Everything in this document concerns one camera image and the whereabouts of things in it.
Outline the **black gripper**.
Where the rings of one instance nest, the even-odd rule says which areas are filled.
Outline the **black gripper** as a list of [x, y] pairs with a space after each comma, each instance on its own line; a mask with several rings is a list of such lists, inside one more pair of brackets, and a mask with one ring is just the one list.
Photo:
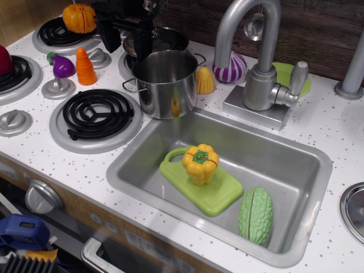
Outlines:
[[153, 20], [167, 9], [166, 1], [91, 1], [95, 22], [105, 48], [113, 53], [121, 46], [119, 30], [134, 31], [138, 61], [152, 54]]

